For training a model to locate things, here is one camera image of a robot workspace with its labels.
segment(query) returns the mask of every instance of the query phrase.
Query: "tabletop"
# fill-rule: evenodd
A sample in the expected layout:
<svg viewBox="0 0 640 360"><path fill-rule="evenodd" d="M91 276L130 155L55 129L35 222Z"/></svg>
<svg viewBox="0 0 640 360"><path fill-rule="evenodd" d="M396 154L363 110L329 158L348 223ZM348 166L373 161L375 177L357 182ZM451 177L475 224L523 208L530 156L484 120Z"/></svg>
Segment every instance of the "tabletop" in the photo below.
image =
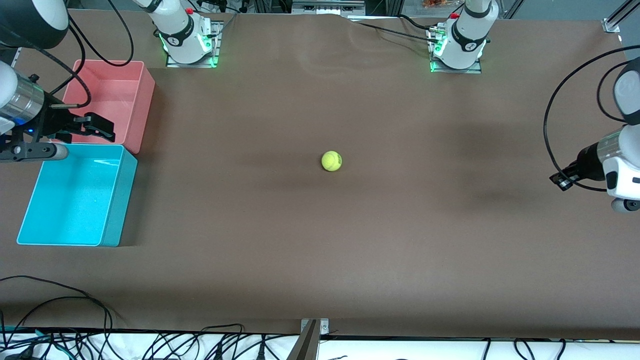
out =
<svg viewBox="0 0 640 360"><path fill-rule="evenodd" d="M127 57L113 13L72 15L105 56ZM430 73L420 40L333 15L239 15L218 68L166 69L148 15L124 16L156 89L122 244L17 245L39 164L6 164L2 276L82 288L137 329L231 321L296 332L319 317L338 334L640 334L638 219L613 213L605 194L561 192L542 137L560 80L620 46L599 23L499 20L483 73L461 75ZM79 57L70 35L52 53ZM595 89L622 59L593 64L559 94L549 132L560 164L616 129ZM67 76L32 50L16 68L46 90ZM338 172L320 167L327 150L342 154ZM65 293L2 287L9 319ZM69 302L29 324L102 318Z"/></svg>

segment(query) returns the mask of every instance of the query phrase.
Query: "blue bin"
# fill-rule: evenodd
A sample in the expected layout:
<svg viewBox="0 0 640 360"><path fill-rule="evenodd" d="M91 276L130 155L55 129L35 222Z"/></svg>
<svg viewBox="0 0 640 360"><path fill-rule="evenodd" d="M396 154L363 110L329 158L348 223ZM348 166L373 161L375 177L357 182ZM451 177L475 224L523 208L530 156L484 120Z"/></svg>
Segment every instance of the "blue bin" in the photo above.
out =
<svg viewBox="0 0 640 360"><path fill-rule="evenodd" d="M138 160L122 145L66 146L42 163L18 244L118 246Z"/></svg>

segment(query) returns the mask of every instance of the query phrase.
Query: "yellow tennis ball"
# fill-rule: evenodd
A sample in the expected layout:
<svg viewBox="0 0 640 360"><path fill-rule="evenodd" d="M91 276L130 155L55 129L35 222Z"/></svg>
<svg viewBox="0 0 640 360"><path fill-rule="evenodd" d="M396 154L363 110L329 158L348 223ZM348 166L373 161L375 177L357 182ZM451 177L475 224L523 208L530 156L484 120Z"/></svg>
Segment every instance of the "yellow tennis ball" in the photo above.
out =
<svg viewBox="0 0 640 360"><path fill-rule="evenodd" d="M322 155L322 167L327 171L336 171L342 166L342 156L335 151Z"/></svg>

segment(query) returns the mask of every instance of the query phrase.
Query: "table surface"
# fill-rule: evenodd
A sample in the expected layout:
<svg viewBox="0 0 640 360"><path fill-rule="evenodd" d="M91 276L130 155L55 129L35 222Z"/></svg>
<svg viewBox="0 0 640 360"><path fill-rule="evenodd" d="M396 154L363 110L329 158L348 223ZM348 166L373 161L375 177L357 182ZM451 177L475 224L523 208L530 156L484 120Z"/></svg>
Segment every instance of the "table surface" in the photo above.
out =
<svg viewBox="0 0 640 360"><path fill-rule="evenodd" d="M127 57L113 13L72 15L105 56ZM560 192L542 140L560 80L620 46L599 23L498 21L471 76L430 73L419 40L333 15L240 15L217 69L164 69L148 15L124 15L157 85L122 246L18 246L39 164L3 165L3 276L82 288L128 328L296 332L300 318L322 317L338 334L640 334L637 216L613 213L602 193ZM52 53L79 57L69 37ZM590 66L559 94L549 131L561 164L616 129L595 88L622 60ZM32 50L17 68L48 90L67 76ZM336 173L319 165L331 149L344 158ZM10 319L66 294L2 287ZM69 302L27 324L102 318Z"/></svg>

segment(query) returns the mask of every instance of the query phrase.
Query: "metal cylinder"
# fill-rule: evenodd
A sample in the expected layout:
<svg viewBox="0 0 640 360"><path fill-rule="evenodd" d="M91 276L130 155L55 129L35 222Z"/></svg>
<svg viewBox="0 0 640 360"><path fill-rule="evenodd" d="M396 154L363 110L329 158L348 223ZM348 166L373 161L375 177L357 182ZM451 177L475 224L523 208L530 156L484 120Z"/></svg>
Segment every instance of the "metal cylinder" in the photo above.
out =
<svg viewBox="0 0 640 360"><path fill-rule="evenodd" d="M22 125L40 113L44 104L44 91L21 74L17 72L15 74L18 77L15 92L13 97L0 108L0 117Z"/></svg>

